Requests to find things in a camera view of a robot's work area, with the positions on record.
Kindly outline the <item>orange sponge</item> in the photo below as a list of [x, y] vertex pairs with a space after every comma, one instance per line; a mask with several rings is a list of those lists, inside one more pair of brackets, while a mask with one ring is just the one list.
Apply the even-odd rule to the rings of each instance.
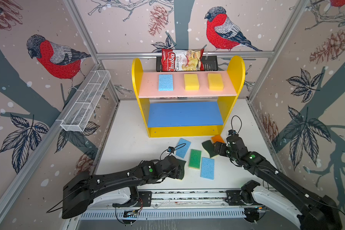
[[220, 142], [220, 143], [225, 143], [221, 135], [215, 135], [211, 138], [213, 143]]

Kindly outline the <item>dark green wavy sponge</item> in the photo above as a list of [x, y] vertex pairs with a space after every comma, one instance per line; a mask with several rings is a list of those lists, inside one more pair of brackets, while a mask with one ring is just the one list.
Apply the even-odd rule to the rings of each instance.
[[186, 161], [178, 159], [178, 162], [179, 162], [179, 167], [178, 167], [179, 175], [178, 175], [178, 178], [177, 178], [177, 179], [183, 180], [183, 179], [184, 179], [184, 176], [185, 176], [185, 165], [186, 165]]
[[212, 141], [210, 141], [210, 140], [207, 140], [207, 141], [204, 141], [203, 143], [202, 143], [202, 147], [204, 148], [204, 150], [209, 154], [209, 157], [210, 158], [213, 158], [213, 157], [215, 157], [215, 156], [217, 156], [217, 155], [211, 155], [212, 154]]

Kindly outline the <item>yellow sponge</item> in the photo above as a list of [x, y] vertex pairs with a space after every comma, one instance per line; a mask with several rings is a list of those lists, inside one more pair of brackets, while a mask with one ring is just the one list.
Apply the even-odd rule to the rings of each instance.
[[200, 88], [197, 74], [184, 74], [185, 90], [198, 91]]
[[210, 91], [223, 91], [224, 84], [220, 73], [208, 73]]

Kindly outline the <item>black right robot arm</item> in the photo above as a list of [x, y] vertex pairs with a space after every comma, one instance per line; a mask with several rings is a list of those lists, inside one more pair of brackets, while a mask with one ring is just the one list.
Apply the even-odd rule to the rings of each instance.
[[240, 190], [227, 192], [226, 202], [238, 206], [263, 205], [280, 214], [300, 230], [341, 230], [343, 228], [336, 203], [328, 196], [318, 196], [300, 186], [264, 156], [248, 151], [239, 135], [229, 135], [227, 143], [213, 144], [214, 155], [229, 158], [236, 166], [267, 182], [270, 191], [259, 182], [250, 180]]

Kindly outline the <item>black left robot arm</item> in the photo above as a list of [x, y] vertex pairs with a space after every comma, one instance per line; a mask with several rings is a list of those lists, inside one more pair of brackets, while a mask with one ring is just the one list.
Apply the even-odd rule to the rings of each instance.
[[84, 213], [97, 197], [129, 188], [125, 202], [115, 207], [130, 207], [139, 199], [138, 186], [160, 184], [165, 178], [183, 179], [185, 162], [170, 155], [162, 160], [141, 161], [137, 166], [120, 172], [90, 175], [81, 172], [63, 187], [62, 218], [70, 219]]

